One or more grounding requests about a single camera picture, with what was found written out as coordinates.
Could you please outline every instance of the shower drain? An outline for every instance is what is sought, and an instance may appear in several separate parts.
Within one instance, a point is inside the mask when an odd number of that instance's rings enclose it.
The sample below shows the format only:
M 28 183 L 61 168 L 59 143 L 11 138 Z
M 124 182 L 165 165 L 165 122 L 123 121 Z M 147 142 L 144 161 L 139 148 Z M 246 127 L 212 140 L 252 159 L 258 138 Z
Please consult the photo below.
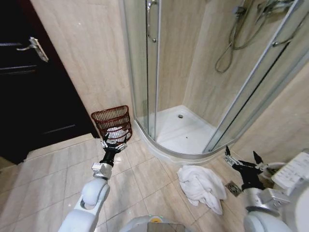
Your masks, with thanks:
M 233 182 L 230 181 L 228 182 L 225 187 L 227 187 L 227 189 L 235 196 L 237 197 L 238 195 L 241 194 L 241 189 Z

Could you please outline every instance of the wicker basket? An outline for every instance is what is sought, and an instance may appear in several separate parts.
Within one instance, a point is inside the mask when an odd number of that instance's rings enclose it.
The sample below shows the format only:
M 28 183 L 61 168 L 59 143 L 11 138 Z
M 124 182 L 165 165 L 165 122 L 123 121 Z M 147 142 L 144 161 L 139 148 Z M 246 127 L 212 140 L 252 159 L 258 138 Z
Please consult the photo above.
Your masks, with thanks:
M 132 126 L 130 122 L 129 107 L 127 105 L 93 112 L 91 118 L 96 123 L 102 138 L 109 133 L 107 140 L 110 144 L 128 141 L 132 136 Z

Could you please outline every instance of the door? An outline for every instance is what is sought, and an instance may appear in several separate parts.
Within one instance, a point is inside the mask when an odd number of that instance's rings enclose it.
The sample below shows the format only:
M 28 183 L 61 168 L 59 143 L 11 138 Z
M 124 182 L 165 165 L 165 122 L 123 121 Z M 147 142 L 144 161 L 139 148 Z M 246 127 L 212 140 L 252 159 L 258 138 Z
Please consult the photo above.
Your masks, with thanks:
M 3 2 L 0 22 L 1 156 L 19 163 L 43 146 L 98 137 L 30 1 Z

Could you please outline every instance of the glass shower door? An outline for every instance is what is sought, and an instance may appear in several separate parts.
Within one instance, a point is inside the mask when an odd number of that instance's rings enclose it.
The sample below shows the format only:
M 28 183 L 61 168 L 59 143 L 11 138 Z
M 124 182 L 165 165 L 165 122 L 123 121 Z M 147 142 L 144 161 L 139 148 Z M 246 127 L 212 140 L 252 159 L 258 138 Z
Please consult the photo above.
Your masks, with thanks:
M 204 152 L 239 138 L 293 78 L 294 68 L 304 65 L 309 51 L 308 12 L 309 1 L 294 2 Z
M 158 4 L 123 0 L 135 119 L 155 137 Z

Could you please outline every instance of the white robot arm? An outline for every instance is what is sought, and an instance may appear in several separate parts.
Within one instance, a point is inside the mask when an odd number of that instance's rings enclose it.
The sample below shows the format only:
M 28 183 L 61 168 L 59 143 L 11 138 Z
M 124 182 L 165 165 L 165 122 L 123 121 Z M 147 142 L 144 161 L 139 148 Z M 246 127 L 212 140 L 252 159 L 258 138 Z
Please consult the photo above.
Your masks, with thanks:
M 94 163 L 91 180 L 85 184 L 74 209 L 69 212 L 58 232 L 93 232 L 98 223 L 100 210 L 106 200 L 110 186 L 108 180 L 112 174 L 115 154 L 126 148 L 126 142 L 119 146 L 101 142 L 106 154 L 100 163 Z
M 258 175 L 265 165 L 258 154 L 253 152 L 253 155 L 257 164 L 235 159 L 226 146 L 225 160 L 233 169 L 240 172 L 244 182 L 241 188 L 246 194 L 245 207 L 248 210 L 244 218 L 245 232 L 292 232 L 277 218 L 278 209 L 288 204 L 289 198 L 281 191 L 264 187 Z

